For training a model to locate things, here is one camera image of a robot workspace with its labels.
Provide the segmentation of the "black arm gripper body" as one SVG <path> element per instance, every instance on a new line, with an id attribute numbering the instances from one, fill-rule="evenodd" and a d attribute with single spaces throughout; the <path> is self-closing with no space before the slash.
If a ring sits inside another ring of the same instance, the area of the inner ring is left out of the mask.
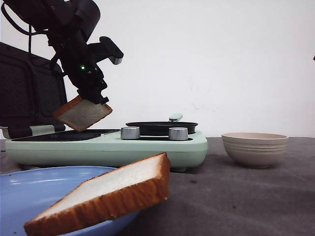
<path id="1" fill-rule="evenodd" d="M 63 71 L 75 87 L 78 76 L 102 73 L 97 63 L 90 58 L 88 45 L 80 32 L 65 36 L 50 30 L 47 37 L 57 59 L 61 61 Z"/>

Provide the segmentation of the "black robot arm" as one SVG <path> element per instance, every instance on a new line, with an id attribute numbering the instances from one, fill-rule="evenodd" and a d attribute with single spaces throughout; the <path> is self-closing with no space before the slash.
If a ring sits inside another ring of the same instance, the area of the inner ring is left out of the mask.
<path id="1" fill-rule="evenodd" d="M 98 62 L 110 59 L 118 64 L 123 53 L 114 42 L 102 36 L 98 43 L 87 43 L 99 19 L 100 10 L 92 0 L 5 0 L 1 11 L 20 33 L 32 37 L 44 34 L 55 55 L 49 62 L 54 69 L 61 62 L 64 75 L 77 87 L 81 98 L 106 104 L 101 91 L 107 88 Z"/>

